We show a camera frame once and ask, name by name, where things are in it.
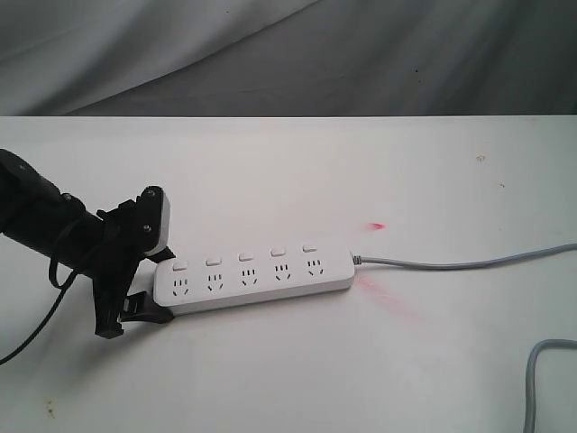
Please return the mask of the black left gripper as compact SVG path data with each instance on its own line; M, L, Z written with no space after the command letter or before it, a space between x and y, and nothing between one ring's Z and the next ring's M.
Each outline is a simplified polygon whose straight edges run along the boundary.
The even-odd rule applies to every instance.
M83 274L92 281L95 334L118 337L124 322L166 324L173 319L170 309L157 304L141 291L130 295L133 277L144 259L136 227L136 200L127 200L111 211L86 215L84 231L91 245ZM145 258L159 264L175 258L168 246Z

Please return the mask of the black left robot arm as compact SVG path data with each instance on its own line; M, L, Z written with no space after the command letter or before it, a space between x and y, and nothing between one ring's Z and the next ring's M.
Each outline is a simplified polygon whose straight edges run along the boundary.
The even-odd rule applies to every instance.
M111 339L130 321L165 324L174 316L150 293L129 292L141 261L174 258L168 247L170 204L159 186L91 214L28 162L1 151L1 232L49 258L49 281L67 290L79 275L92 281L96 334Z

